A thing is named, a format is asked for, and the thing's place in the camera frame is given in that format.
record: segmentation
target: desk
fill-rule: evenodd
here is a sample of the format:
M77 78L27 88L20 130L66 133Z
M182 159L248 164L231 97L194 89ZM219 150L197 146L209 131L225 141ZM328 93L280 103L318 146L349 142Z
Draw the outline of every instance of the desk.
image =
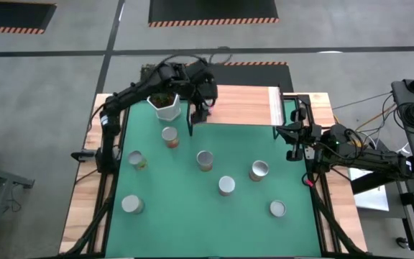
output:
M262 89L262 95L268 98L267 87L248 87L248 86L235 86L236 91L237 87L241 87L240 91L243 91L247 94L248 91L256 91L257 88ZM228 94L228 87L223 88L223 86L218 86L219 96ZM327 93L314 93L307 94L310 96L310 101L312 104L312 112L315 122L322 125L323 127L330 126L334 123L333 114L331 111L330 101ZM94 109L104 103L107 94L99 94L96 97L94 104ZM257 93L250 94L249 99L244 99L245 104L237 105L253 105L251 104L251 99L256 99ZM269 107L260 108L259 105L257 109L269 109ZM87 134L86 143L84 148L96 149L100 145L101 141L101 127L99 123L99 118L94 117L92 121L92 129ZM80 165L78 170L78 178L87 174L95 168L93 162L87 162ZM346 170L340 168L342 173L347 174ZM83 234L84 230L90 223L93 210L96 203L96 197L98 193L98 184L99 184L100 175L93 174L84 180L82 180L73 191L73 196L70 204L70 210L68 212L68 218L65 224L65 230L63 233L63 238L60 246L60 252L65 252L70 249L76 240ZM331 197L331 203L335 218L338 220L339 224L347 235L354 241L354 243L363 250L367 249L365 244L364 235L362 232L362 226L360 225L359 215L357 213L357 208L354 203L354 196L352 194L352 189L349 182L346 179L338 176L335 173L327 174L327 182L329 193ZM100 250L101 238L103 237L105 221L103 219L101 226L98 229L98 238L95 244L96 250ZM326 222L323 222L324 233L327 241L327 251L334 251L333 244L331 240L331 232Z

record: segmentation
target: cylindrical container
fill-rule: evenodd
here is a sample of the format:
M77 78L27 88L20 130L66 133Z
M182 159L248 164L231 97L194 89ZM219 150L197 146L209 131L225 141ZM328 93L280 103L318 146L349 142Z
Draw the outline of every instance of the cylindrical container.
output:
M174 148L178 146L178 131L174 127L165 127L162 130L162 138L168 147Z
M249 172L249 177L252 181L261 181L270 171L270 167L266 162L256 160L252 164L252 169Z
M220 181L218 182L218 190L220 191L220 194L223 196L231 195L235 187L236 182L231 176L223 176L220 178Z
M279 200L271 201L270 212L274 217L283 217L287 212L285 204Z
M202 150L197 156L199 168L204 171L210 171L213 167L213 155L209 151Z
M137 197L136 195L129 195L122 199L122 209L125 212L138 214L143 211L144 203L143 201Z
M140 153L140 151L134 151L129 154L129 163L137 170L143 170L147 167L147 160Z

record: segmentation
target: white paper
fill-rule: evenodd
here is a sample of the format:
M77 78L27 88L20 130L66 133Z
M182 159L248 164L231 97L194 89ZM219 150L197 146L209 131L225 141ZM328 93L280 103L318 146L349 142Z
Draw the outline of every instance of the white paper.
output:
M349 177L351 181L365 176L371 173L371 171L364 171L356 168L349 169ZM389 204L387 203L386 188L380 186L363 193L354 195L356 206L364 209L377 209L388 212Z

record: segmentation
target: green tabletop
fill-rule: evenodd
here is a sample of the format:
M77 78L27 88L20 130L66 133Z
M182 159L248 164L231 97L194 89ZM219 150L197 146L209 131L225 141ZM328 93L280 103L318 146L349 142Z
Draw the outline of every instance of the green tabletop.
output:
M186 105L173 122L158 120L149 104L131 107L106 257L320 256L311 195L301 183L304 160L286 161L291 146L274 140L271 127L202 124L190 137ZM295 102L286 101L285 108L290 121ZM166 126L178 129L175 149L161 138ZM148 161L143 171L127 160L134 150ZM199 170L201 150L213 153L212 171ZM255 160L270 166L260 182L248 176ZM236 181L230 196L219 194L222 176ZM141 214L122 209L130 194L144 201ZM284 217L270 214L275 199L286 204Z

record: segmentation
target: concrete floor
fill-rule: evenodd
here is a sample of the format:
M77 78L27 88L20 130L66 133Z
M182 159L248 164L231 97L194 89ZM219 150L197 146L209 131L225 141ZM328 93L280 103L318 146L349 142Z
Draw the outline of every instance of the concrete floor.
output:
M0 35L0 52L105 50L117 4L58 0L44 35ZM414 0L276 4L279 24L148 28L148 0L128 0L114 49L414 46ZM163 58L114 56L103 92L126 88L138 80L141 65ZM332 107L386 93L392 81L414 78L414 52L237 54L232 61L287 61L295 91L328 92ZM78 167L70 153L83 144L102 62L102 56L0 58L0 168L36 179L31 191L15 191L23 209L4 215L0 258L57 253ZM357 127L380 112L384 99L334 113L346 126ZM380 137L392 150L407 142L392 121ZM378 224L394 227L380 229ZM370 252L402 255L391 243L403 233L400 222L368 218L362 219L362 226Z

